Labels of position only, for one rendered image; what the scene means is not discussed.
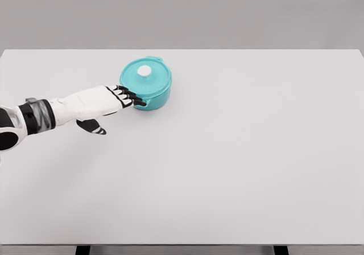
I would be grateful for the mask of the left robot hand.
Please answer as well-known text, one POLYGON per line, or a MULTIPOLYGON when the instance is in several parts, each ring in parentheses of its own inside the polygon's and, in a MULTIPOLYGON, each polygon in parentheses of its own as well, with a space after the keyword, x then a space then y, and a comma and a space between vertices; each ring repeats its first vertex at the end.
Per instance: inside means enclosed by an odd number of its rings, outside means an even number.
POLYGON ((80 105, 76 108, 76 124, 83 130, 105 135, 106 130, 96 120, 129 106, 146 106, 136 93, 121 85, 98 86, 76 93, 80 105))

